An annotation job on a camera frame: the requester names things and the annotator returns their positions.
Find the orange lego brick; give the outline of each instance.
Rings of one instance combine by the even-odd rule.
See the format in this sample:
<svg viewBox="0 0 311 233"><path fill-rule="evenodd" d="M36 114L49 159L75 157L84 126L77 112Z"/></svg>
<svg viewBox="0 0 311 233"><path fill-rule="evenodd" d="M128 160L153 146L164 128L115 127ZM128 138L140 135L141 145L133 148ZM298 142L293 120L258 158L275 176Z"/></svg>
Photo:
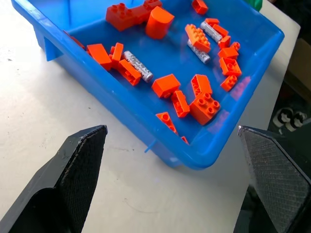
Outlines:
<svg viewBox="0 0 311 233"><path fill-rule="evenodd" d="M173 75L167 75L154 81L151 88L159 98L168 98L180 87L180 82Z"/></svg>
<svg viewBox="0 0 311 233"><path fill-rule="evenodd" d="M236 60L230 58L221 58L219 60L220 67L223 70L224 75L242 75L241 69Z"/></svg>
<svg viewBox="0 0 311 233"><path fill-rule="evenodd" d="M152 39L162 39L169 31L174 17L163 8L155 7L150 13L145 30L146 34Z"/></svg>
<svg viewBox="0 0 311 233"><path fill-rule="evenodd" d="M220 35L222 35L222 37L225 37L226 35L229 34L229 32L226 29L222 28L218 24L214 24L213 29L215 29L216 32L218 32Z"/></svg>
<svg viewBox="0 0 311 233"><path fill-rule="evenodd" d="M219 57L231 58L231 59L234 59L234 60L236 60L238 58L238 55L239 55L239 53L233 47L223 48L218 53Z"/></svg>
<svg viewBox="0 0 311 233"><path fill-rule="evenodd" d="M199 15L204 15L208 10L208 7L203 0L193 0L191 5Z"/></svg>
<svg viewBox="0 0 311 233"><path fill-rule="evenodd" d="M135 24L147 22L151 11L157 6L161 7L162 2L159 0L146 0L143 5L132 8L131 10L135 17Z"/></svg>
<svg viewBox="0 0 311 233"><path fill-rule="evenodd" d="M214 24L219 24L219 20L216 18L206 18L205 22L210 26L213 26Z"/></svg>
<svg viewBox="0 0 311 233"><path fill-rule="evenodd" d="M182 91L175 91L171 97L171 100L178 117L185 117L190 112L186 97Z"/></svg>
<svg viewBox="0 0 311 233"><path fill-rule="evenodd" d="M221 84L221 87L226 91L230 91L233 86L237 83L238 78L235 75L230 75L229 77L227 77L223 83Z"/></svg>
<svg viewBox="0 0 311 233"><path fill-rule="evenodd" d="M239 42L233 42L230 47L233 47L236 51L239 51L241 45Z"/></svg>
<svg viewBox="0 0 311 233"><path fill-rule="evenodd" d="M208 123L219 111L220 104L209 93L202 92L190 104L190 114L201 124Z"/></svg>
<svg viewBox="0 0 311 233"><path fill-rule="evenodd" d="M164 123L167 125L167 127L170 128L170 130L172 130L175 134L178 135L177 130L171 120L171 117L169 115L168 112L164 112L164 113L158 113L156 114L156 116Z"/></svg>
<svg viewBox="0 0 311 233"><path fill-rule="evenodd" d="M187 24L185 30L194 47L199 51L210 51L210 43L201 28L196 28L193 24Z"/></svg>
<svg viewBox="0 0 311 233"><path fill-rule="evenodd" d="M135 25L135 16L131 9L127 9L124 3L120 3L107 8L106 21L121 32Z"/></svg>
<svg viewBox="0 0 311 233"><path fill-rule="evenodd" d="M182 137L181 137L181 140L183 140L185 143L187 143L187 144L189 145L189 142L188 142L188 140L186 139L185 136L182 136Z"/></svg>
<svg viewBox="0 0 311 233"><path fill-rule="evenodd" d="M210 87L208 77L206 75L196 74L191 79L191 85L195 97L200 95L202 92L213 94L213 90Z"/></svg>
<svg viewBox="0 0 311 233"><path fill-rule="evenodd" d="M230 40L231 40L231 36L226 35L225 37L223 37L220 41L218 41L218 46L223 49L223 48L227 48L230 46Z"/></svg>
<svg viewBox="0 0 311 233"><path fill-rule="evenodd" d="M141 73L135 70L125 59L119 62L118 72L133 86L137 85L141 78Z"/></svg>
<svg viewBox="0 0 311 233"><path fill-rule="evenodd" d="M111 69L112 62L102 44L88 45L87 51L106 70Z"/></svg>
<svg viewBox="0 0 311 233"><path fill-rule="evenodd" d="M123 52L123 44L116 43L115 46L111 47L109 57L112 61L112 68L118 69L119 61L121 60Z"/></svg>

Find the blue bin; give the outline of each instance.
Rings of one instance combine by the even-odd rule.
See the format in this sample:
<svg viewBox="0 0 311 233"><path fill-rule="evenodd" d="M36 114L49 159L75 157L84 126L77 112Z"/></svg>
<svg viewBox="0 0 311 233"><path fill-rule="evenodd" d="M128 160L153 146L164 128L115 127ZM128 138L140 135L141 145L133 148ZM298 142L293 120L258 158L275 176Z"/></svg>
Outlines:
<svg viewBox="0 0 311 233"><path fill-rule="evenodd" d="M124 0L128 8L143 0ZM184 164L193 169L211 166L238 122L273 55L284 38L283 32L242 0L205 0L205 16L196 14L189 0L162 0L163 8L175 16L168 35L153 40L137 25L118 32L105 20L107 7L120 0L12 0L14 8L34 26L38 43L47 60L63 66L88 92L93 94L123 124L166 164ZM211 61L204 65L187 46L186 24L199 26L206 18L218 18L229 31L231 41L241 44L238 63L243 72L236 86L225 92L219 66L219 51L210 39ZM170 100L159 99L152 83L143 80L132 86L119 73L104 70L63 30L82 44L102 43L109 48L124 44L154 74L154 80L173 73L181 83L188 103L194 100L190 81L195 74L208 76L213 98L221 110L201 126L190 114L178 118ZM157 117L169 112L179 136ZM185 136L189 145L181 140Z"/></svg>

